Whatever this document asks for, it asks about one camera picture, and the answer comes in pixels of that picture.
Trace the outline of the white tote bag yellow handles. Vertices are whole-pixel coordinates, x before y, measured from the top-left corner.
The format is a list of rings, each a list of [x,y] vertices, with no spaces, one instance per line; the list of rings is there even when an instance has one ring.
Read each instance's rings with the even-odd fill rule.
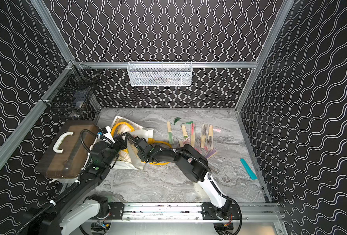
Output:
[[[167,141],[158,141],[154,139],[154,129],[143,127],[129,119],[121,116],[116,116],[112,122],[111,136],[113,139],[119,135],[128,132],[132,137],[144,138],[147,140],[148,144],[162,144],[164,147],[171,147]],[[127,142],[127,148],[122,150],[119,155],[114,168],[115,169],[127,169],[127,170],[143,170],[146,163],[142,162],[137,155],[138,149],[131,140]]]

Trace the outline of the green paper folding fan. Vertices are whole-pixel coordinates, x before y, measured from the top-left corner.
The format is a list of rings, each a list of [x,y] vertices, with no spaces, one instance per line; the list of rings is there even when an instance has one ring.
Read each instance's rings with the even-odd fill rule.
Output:
[[[189,122],[183,122],[180,126],[181,126],[181,130],[182,130],[182,136],[183,136],[183,140],[184,140],[184,144],[191,144],[191,136],[188,134],[188,131],[186,129],[186,125],[191,125],[193,124],[193,121],[189,121]]]

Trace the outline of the grey paper folding fan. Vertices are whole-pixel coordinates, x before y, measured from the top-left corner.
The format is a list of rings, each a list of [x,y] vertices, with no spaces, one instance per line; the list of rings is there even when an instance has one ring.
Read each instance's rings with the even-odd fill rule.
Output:
[[[203,123],[202,124],[202,131],[201,131],[201,148],[205,147],[205,141],[206,141],[206,135],[207,135],[208,125]]]

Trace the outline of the purple paper folding fan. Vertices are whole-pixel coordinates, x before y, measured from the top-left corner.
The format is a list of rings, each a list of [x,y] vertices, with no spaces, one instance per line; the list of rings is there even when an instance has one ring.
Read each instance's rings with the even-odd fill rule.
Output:
[[[206,159],[209,159],[209,158],[213,157],[214,155],[216,155],[217,152],[218,152],[218,151],[214,148],[214,149],[212,149],[211,151],[209,151],[208,153],[206,153],[204,157],[205,157]]]

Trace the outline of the teal folding fan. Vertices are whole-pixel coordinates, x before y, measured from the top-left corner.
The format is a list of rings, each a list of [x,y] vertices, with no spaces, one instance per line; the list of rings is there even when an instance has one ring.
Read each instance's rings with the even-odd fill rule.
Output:
[[[248,163],[245,161],[245,159],[241,158],[240,159],[244,169],[246,170],[247,174],[249,175],[249,177],[251,178],[251,180],[257,180],[257,175],[253,172],[253,170],[251,169],[251,167],[248,165]]]

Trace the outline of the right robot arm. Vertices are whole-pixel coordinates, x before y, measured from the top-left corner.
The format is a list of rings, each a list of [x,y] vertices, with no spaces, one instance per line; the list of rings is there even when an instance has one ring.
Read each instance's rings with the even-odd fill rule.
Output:
[[[242,219],[239,204],[222,192],[208,164],[208,160],[191,145],[180,148],[153,146],[145,139],[127,134],[127,139],[137,149],[137,156],[145,163],[174,163],[190,181],[200,185],[211,205],[202,209],[204,219]]]

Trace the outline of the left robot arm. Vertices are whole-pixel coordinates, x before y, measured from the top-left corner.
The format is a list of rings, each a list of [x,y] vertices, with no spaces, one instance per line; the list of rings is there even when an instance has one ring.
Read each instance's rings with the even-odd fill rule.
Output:
[[[83,129],[79,140],[88,158],[77,178],[62,194],[39,209],[30,209],[24,215],[18,235],[68,235],[93,217],[109,216],[108,200],[91,196],[79,208],[75,205],[100,185],[127,148],[128,133],[115,139]]]

